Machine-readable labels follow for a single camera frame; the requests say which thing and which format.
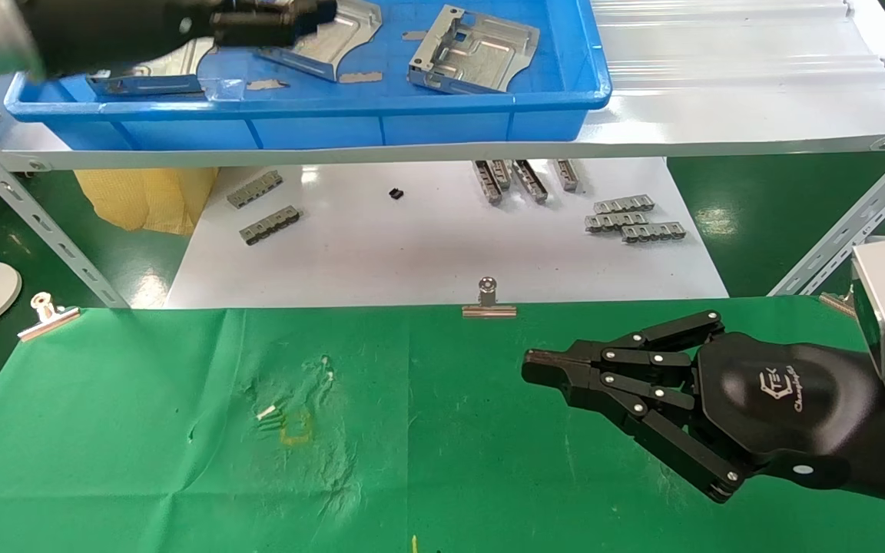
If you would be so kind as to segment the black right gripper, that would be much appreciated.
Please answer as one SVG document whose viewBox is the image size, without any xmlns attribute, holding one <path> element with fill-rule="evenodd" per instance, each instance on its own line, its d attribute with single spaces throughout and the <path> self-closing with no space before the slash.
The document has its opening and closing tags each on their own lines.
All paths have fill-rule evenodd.
<svg viewBox="0 0 885 553">
<path fill-rule="evenodd" d="M 713 502 L 727 502 L 747 472 L 885 500 L 885 385 L 870 355 L 723 332 L 707 310 L 611 342 L 530 349 L 521 375 L 600 413 Z M 695 347 L 702 412 L 747 472 L 686 431 L 694 399 L 651 386 L 691 380 Z"/>
</svg>

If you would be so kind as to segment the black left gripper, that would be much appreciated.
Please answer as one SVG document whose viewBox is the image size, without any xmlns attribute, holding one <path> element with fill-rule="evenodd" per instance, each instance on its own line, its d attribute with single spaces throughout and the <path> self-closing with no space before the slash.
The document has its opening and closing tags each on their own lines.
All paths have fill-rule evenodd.
<svg viewBox="0 0 885 553">
<path fill-rule="evenodd" d="M 333 22 L 337 1 L 29 1 L 47 72 L 134 65 L 211 35 L 222 47 L 292 47 Z"/>
</svg>

